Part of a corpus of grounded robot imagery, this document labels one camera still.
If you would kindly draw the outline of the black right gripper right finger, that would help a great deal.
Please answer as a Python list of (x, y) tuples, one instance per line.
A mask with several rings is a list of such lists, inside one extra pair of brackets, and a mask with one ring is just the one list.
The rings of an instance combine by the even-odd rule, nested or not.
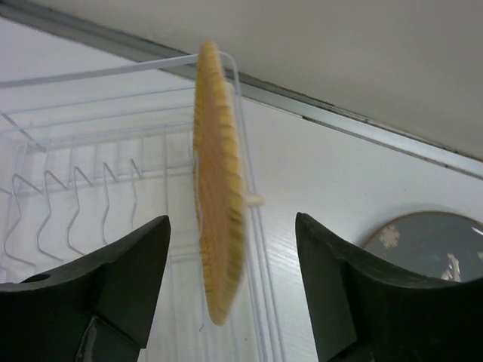
[(320, 361), (480, 361), (482, 277), (431, 278), (345, 241), (306, 213), (297, 254)]

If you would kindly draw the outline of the grey plate deer pattern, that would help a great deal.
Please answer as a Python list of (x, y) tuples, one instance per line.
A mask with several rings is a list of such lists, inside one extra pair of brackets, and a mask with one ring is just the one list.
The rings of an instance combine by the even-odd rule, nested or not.
[(361, 247), (431, 278), (467, 282), (482, 277), (482, 224), (455, 213), (400, 216), (381, 226)]

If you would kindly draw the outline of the orange woven square plate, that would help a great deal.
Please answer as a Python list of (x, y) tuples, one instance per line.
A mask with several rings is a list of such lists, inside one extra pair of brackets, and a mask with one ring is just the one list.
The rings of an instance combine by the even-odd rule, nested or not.
[(226, 323), (245, 261), (245, 206), (232, 88), (218, 46), (198, 53), (193, 128), (193, 181), (208, 314)]

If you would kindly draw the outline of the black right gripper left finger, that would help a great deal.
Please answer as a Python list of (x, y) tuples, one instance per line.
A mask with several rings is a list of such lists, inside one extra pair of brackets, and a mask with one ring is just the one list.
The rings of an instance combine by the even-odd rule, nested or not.
[(1, 285), (3, 361), (136, 361), (147, 347), (171, 236), (158, 216), (123, 238)]

